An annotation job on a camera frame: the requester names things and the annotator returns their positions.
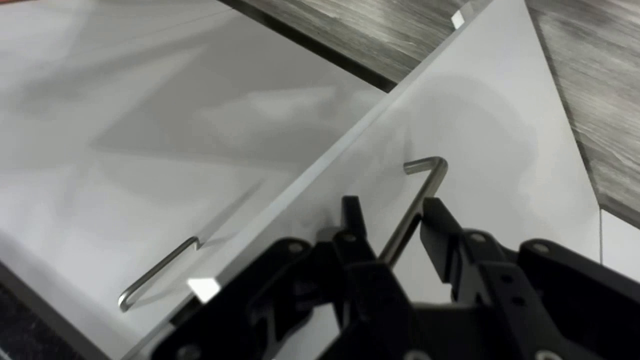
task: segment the metal hook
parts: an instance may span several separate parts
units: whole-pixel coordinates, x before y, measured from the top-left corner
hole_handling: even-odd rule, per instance
[[[400,223],[396,226],[394,234],[385,242],[380,259],[385,261],[387,266],[394,266],[410,242],[414,229],[419,223],[421,217],[421,202],[423,198],[432,198],[448,169],[448,163],[444,157],[432,156],[432,157],[421,157],[414,162],[404,163],[404,173],[416,173],[416,171],[425,171],[430,169],[428,177],[423,180],[421,187],[417,189],[416,198],[411,199],[410,207],[402,215]]]
[[[174,247],[167,256],[163,256],[154,268],[143,271],[134,283],[129,283],[120,296],[117,296],[117,307],[122,311],[132,307],[129,297],[147,282],[152,280],[163,266],[167,266],[174,257],[178,257],[187,245],[196,244],[196,250],[202,245],[197,236],[191,236],[183,240],[178,247]]]

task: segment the gray surface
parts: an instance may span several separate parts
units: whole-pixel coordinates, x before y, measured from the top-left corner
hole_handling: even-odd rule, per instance
[[[400,82],[461,0],[244,0]],[[640,1],[528,0],[600,203],[640,226]]]

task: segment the wooden surface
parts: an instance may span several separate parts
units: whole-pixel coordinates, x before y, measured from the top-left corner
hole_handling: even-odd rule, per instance
[[[400,82],[452,31],[455,1],[241,0],[241,6]],[[640,1],[528,0],[528,6],[601,207],[640,226]]]

